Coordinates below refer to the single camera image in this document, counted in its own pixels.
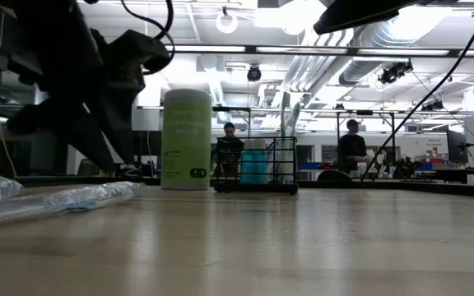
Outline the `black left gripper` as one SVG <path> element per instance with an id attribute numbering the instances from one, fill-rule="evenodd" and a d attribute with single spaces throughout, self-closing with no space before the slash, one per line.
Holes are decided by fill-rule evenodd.
<path id="1" fill-rule="evenodd" d="M 105 65 L 80 76 L 59 74 L 39 85 L 48 98 L 28 104 L 7 122 L 14 134 L 49 131 L 67 142 L 100 169 L 114 169 L 103 134 L 125 164 L 133 163 L 132 103 L 145 88 L 142 68 L 114 72 Z"/>

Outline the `black overhead light bar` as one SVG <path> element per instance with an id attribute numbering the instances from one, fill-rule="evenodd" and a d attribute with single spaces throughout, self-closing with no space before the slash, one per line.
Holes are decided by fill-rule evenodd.
<path id="1" fill-rule="evenodd" d="M 462 49 L 427 48 L 360 48 L 337 46 L 270 46 L 270 45 L 214 45 L 179 44 L 166 45 L 176 53 L 236 53 L 249 55 L 290 56 L 348 56 L 348 57 L 395 57 L 395 58 L 458 58 Z"/>

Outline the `clear plastic bag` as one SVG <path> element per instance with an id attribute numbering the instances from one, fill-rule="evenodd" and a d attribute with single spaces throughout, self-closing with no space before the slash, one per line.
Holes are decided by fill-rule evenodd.
<path id="1" fill-rule="evenodd" d="M 0 201 L 0 224 L 65 212 L 85 212 L 133 199 L 141 183 L 115 182 L 13 197 Z"/>

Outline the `dark office chair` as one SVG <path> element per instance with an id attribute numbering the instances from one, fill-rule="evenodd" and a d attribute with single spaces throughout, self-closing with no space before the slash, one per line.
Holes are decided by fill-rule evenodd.
<path id="1" fill-rule="evenodd" d="M 77 174 L 81 176 L 99 176 L 100 168 L 89 159 L 82 159 Z"/>

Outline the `black aluminium table frame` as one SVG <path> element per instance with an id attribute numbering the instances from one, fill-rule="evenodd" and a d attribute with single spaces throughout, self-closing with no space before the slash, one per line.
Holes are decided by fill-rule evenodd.
<path id="1" fill-rule="evenodd" d="M 120 182 L 121 178 L 93 176 L 39 176 L 18 177 L 17 182 L 25 187 L 47 187 L 76 184 L 101 184 Z M 296 184 L 240 184 L 236 182 L 215 181 L 211 184 L 218 192 L 275 192 L 295 194 L 299 189 L 351 189 L 351 190 L 403 190 L 412 192 L 429 192 L 437 194 L 474 197 L 474 185 L 420 183 L 384 179 L 376 182 L 333 182 L 333 181 L 299 181 Z"/>

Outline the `green disinfecting wipes canister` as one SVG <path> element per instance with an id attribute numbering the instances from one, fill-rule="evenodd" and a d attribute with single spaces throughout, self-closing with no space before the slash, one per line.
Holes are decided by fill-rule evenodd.
<path id="1" fill-rule="evenodd" d="M 211 172 L 211 97 L 202 90 L 165 94 L 160 185 L 168 190 L 206 190 Z"/>

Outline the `person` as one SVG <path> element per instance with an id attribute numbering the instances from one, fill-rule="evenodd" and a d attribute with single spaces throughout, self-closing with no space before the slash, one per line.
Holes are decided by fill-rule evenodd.
<path id="1" fill-rule="evenodd" d="M 244 143 L 235 135 L 233 123 L 224 125 L 225 135 L 217 140 L 216 159 L 224 170 L 224 174 L 234 177 L 238 173 L 238 161 L 244 148 Z"/>
<path id="2" fill-rule="evenodd" d="M 348 132 L 340 138 L 337 148 L 342 171 L 350 173 L 357 170 L 358 163 L 367 163 L 369 158 L 365 139 L 358 134 L 359 123 L 355 119 L 350 119 L 346 127 Z"/>

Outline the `black computer monitor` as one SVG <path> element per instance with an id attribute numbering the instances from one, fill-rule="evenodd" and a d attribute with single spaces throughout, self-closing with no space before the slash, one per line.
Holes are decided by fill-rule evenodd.
<path id="1" fill-rule="evenodd" d="M 162 147 L 161 131 L 134 131 L 134 155 L 160 156 Z"/>
<path id="2" fill-rule="evenodd" d="M 465 135 L 451 130 L 447 130 L 446 135 L 448 141 L 448 160 L 451 163 L 465 164 L 468 161 Z"/>

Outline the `silver ventilation duct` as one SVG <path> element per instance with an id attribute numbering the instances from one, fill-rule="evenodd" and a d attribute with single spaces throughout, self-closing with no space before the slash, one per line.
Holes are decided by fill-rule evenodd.
<path id="1" fill-rule="evenodd" d="M 417 40 L 431 32 L 445 16 L 421 19 L 415 16 L 396 16 L 391 20 L 367 25 L 354 39 L 355 47 L 398 48 L 411 47 Z M 382 63 L 352 59 L 339 81 L 343 85 L 355 85 Z"/>

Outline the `tall black metal frame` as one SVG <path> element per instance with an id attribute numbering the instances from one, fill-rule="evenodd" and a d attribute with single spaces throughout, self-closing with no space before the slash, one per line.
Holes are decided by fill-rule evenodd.
<path id="1" fill-rule="evenodd" d="M 251 114 L 252 113 L 283 113 L 284 111 L 293 111 L 293 109 L 273 109 L 273 108 L 247 108 L 247 107 L 226 107 L 226 106 L 214 106 L 211 108 L 214 113 L 217 112 L 225 112 L 225 113 L 230 113 L 230 112 L 246 112 L 248 113 L 248 117 L 246 118 L 248 121 L 251 120 Z M 392 149 L 391 151 L 393 152 L 393 162 L 398 161 L 398 156 L 399 154 L 397 153 L 397 148 L 396 148 L 396 134 L 399 131 L 399 127 L 395 125 L 395 115 L 397 113 L 402 113 L 402 111 L 394 111 L 394 110 L 371 110 L 371 109 L 301 109 L 301 113 L 316 113 L 317 115 L 321 113 L 330 113 L 333 114 L 336 119 L 337 119 L 337 124 L 339 124 L 339 118 L 340 115 L 343 113 L 349 114 L 349 115 L 358 115 L 358 116 L 375 116 L 379 115 L 383 120 L 386 118 L 383 116 L 384 114 L 387 114 L 391 118 L 391 122 L 388 124 L 393 131 L 391 132 L 390 136 L 388 137 L 388 141 L 382 144 L 382 147 L 380 150 L 383 150 L 383 148 L 388 144 L 392 144 Z"/>

